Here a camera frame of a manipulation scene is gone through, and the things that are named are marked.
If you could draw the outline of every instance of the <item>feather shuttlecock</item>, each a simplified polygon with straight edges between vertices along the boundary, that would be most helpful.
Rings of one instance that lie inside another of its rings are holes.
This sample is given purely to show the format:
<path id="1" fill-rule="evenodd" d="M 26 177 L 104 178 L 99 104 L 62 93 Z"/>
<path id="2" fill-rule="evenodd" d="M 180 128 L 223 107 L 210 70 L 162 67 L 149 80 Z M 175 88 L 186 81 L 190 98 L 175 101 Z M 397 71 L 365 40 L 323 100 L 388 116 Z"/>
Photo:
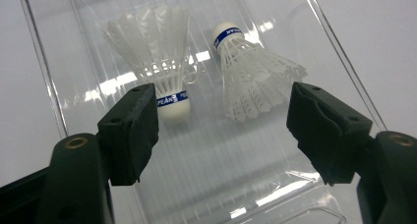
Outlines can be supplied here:
<path id="1" fill-rule="evenodd" d="M 289 96 L 293 82 L 307 76 L 301 65 L 245 40 L 233 23 L 217 25 L 212 38 L 221 60 L 224 110 L 232 120 L 244 122 L 269 112 Z"/>
<path id="2" fill-rule="evenodd" d="M 184 121 L 190 101 L 183 90 L 189 13 L 167 5 L 143 8 L 109 21 L 104 36 L 138 79 L 155 85 L 158 115 L 168 123 Z"/>

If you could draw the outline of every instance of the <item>shuttlecock cork base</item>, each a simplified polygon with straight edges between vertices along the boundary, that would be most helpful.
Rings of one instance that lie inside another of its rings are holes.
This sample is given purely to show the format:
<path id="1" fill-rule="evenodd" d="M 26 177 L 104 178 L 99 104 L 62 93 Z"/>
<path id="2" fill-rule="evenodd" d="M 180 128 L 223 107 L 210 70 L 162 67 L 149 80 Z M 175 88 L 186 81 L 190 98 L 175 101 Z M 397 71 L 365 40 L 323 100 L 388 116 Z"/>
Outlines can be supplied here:
<path id="1" fill-rule="evenodd" d="M 224 111 L 232 120 L 269 112 L 289 97 L 293 82 L 307 76 L 304 67 L 245 40 L 234 23 L 218 24 L 212 39 L 221 60 Z"/>
<path id="2" fill-rule="evenodd" d="M 187 91 L 160 97 L 156 100 L 157 113 L 167 123 L 181 123 L 190 115 L 190 100 Z"/>

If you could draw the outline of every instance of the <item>white shuttlecock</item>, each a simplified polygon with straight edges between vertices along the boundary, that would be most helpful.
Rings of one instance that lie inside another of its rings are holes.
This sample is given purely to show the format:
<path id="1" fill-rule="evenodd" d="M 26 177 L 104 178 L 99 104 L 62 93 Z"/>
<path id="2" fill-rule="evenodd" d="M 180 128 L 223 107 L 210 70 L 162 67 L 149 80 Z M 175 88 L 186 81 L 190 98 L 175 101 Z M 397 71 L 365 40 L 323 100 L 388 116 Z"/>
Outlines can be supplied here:
<path id="1" fill-rule="evenodd" d="M 245 40 L 234 23 L 217 25 L 212 39 L 221 59 L 224 110 L 232 120 L 244 122 L 269 112 L 289 97 L 293 82 L 307 76 L 304 67 Z"/>
<path id="2" fill-rule="evenodd" d="M 190 114 L 182 87 L 188 20 L 186 9 L 162 5 L 109 21 L 104 32 L 136 77 L 155 84 L 158 115 L 168 123 L 180 123 Z"/>

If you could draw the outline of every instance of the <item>clear plastic tray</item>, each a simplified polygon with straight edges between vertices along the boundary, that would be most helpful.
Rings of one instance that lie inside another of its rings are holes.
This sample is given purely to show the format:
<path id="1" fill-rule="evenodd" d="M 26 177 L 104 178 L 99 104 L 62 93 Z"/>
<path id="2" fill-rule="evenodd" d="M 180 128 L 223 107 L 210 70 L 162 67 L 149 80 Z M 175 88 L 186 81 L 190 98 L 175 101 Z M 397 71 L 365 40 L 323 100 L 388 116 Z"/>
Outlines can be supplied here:
<path id="1" fill-rule="evenodd" d="M 306 83 L 378 121 L 315 0 L 28 2 L 63 135 L 95 133 L 105 112 L 141 84 L 105 42 L 101 30 L 108 20 L 162 3 L 190 10 L 191 116 L 175 126 L 160 122 L 160 139 L 141 182 L 113 190 L 118 223 L 346 221 L 335 191 L 324 186 L 285 127 L 288 101 L 245 123 L 225 118 L 219 57 L 211 45 L 217 23 L 235 22 L 248 40 L 306 67 Z"/>

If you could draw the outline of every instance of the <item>white surface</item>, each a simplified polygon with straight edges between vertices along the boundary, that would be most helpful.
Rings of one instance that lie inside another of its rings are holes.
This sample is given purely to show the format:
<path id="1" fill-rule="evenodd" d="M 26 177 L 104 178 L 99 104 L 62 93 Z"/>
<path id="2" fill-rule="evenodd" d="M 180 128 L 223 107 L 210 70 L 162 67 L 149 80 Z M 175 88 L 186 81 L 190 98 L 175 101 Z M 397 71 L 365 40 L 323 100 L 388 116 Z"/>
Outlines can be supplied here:
<path id="1" fill-rule="evenodd" d="M 184 122 L 190 115 L 191 105 L 189 99 L 157 108 L 157 114 L 165 122 L 176 124 Z"/>
<path id="2" fill-rule="evenodd" d="M 417 137 L 416 0 L 318 0 L 387 128 Z"/>
<path id="3" fill-rule="evenodd" d="M 0 0 L 0 187 L 49 164 L 60 140 L 20 0 Z"/>

